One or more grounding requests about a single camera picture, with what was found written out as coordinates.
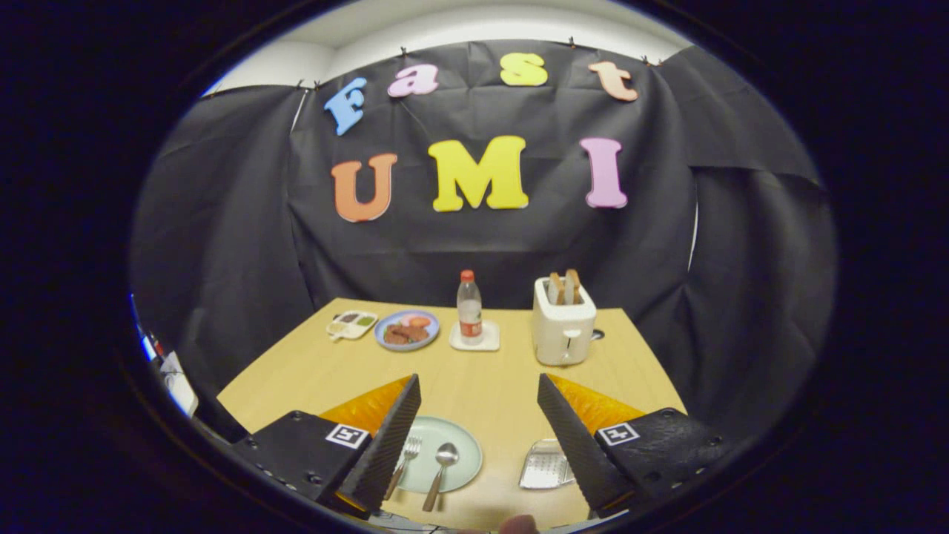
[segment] letter m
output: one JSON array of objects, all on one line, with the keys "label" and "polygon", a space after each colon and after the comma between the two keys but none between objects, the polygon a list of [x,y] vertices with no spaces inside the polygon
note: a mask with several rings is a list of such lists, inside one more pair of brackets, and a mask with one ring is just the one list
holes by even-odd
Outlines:
[{"label": "letter m", "polygon": [[492,209],[518,209],[528,205],[521,189],[521,151],[523,138],[499,136],[488,143],[481,162],[475,162],[459,141],[441,141],[428,148],[438,172],[438,197],[432,202],[436,211],[458,211],[464,205],[456,184],[473,208],[481,205],[491,185],[488,206]]}]

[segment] pink foam letter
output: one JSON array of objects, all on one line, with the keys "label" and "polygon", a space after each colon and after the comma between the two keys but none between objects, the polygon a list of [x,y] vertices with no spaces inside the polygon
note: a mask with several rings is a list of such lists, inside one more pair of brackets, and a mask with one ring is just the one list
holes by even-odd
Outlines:
[{"label": "pink foam letter", "polygon": [[427,95],[438,88],[435,78],[438,67],[434,65],[415,65],[404,68],[396,74],[396,81],[389,86],[389,96],[401,98],[411,94]]},{"label": "pink foam letter", "polygon": [[590,157],[590,181],[592,187],[586,195],[586,203],[594,208],[622,208],[626,195],[620,191],[620,172],[616,155],[623,150],[619,142],[602,137],[587,137],[580,140]]}]

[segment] orange foam letter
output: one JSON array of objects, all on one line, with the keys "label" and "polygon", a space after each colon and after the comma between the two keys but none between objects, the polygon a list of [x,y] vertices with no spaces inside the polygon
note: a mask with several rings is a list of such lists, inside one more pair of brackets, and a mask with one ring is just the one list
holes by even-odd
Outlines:
[{"label": "orange foam letter", "polygon": [[617,100],[632,102],[640,98],[640,93],[632,87],[626,87],[623,80],[632,78],[629,72],[619,70],[611,61],[602,61],[589,66],[590,70],[600,75],[600,83],[609,96]]},{"label": "orange foam letter", "polygon": [[378,219],[389,209],[392,201],[392,164],[395,154],[379,154],[369,159],[376,171],[376,196],[369,202],[356,200],[356,172],[363,168],[360,162],[342,162],[330,171],[336,186],[336,213],[350,222]]}]

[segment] foam letter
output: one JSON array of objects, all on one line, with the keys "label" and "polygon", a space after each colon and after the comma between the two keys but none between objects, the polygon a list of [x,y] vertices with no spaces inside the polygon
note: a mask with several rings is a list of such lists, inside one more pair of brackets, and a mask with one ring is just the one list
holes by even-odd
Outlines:
[{"label": "foam letter", "polygon": [[620,191],[620,172],[616,165],[616,154],[623,150],[617,141],[600,137],[580,140],[590,157],[590,181],[592,187],[586,195],[586,203],[594,208],[622,208],[626,195]]},{"label": "foam letter", "polygon": [[336,187],[336,213],[349,222],[378,219],[389,209],[392,201],[392,164],[395,154],[379,154],[369,159],[369,166],[376,171],[376,196],[369,202],[356,200],[356,171],[363,167],[360,162],[343,162],[330,171]]},{"label": "foam letter", "polygon": [[616,68],[613,62],[602,61],[590,65],[589,68],[600,75],[600,83],[603,84],[603,89],[609,96],[627,102],[640,98],[640,94],[636,92],[636,89],[626,87],[623,84],[623,80],[629,80],[632,76],[629,75],[629,72]]},{"label": "foam letter", "polygon": [[528,196],[521,189],[521,151],[527,146],[524,138],[513,135],[495,137],[475,160],[458,141],[441,141],[429,146],[428,155],[435,158],[438,169],[438,198],[432,202],[435,211],[458,211],[464,202],[455,184],[473,208],[481,205],[491,184],[488,205],[493,209],[519,209],[528,205]]},{"label": "foam letter", "polygon": [[357,78],[343,87],[342,91],[333,95],[333,98],[327,100],[326,105],[323,106],[323,109],[328,109],[336,119],[336,135],[343,135],[363,117],[363,111],[356,109],[365,101],[363,92],[360,91],[363,87],[365,87],[365,78]]},{"label": "foam letter", "polygon": [[501,80],[509,86],[542,86],[547,81],[544,58],[512,52],[501,58]]},{"label": "foam letter", "polygon": [[404,68],[396,74],[396,81],[389,86],[389,96],[401,98],[411,94],[427,95],[438,88],[436,76],[438,67],[434,65]]}]

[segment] blue foam letter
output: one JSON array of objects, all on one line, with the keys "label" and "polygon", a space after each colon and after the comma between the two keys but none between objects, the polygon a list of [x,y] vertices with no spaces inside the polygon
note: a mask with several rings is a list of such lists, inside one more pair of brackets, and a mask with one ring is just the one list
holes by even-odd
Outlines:
[{"label": "blue foam letter", "polygon": [[333,95],[333,98],[327,100],[326,105],[323,106],[323,109],[328,109],[336,119],[336,135],[343,135],[363,117],[363,111],[356,109],[365,101],[363,92],[360,91],[363,87],[365,87],[365,78],[357,78],[343,87],[342,91]]}]

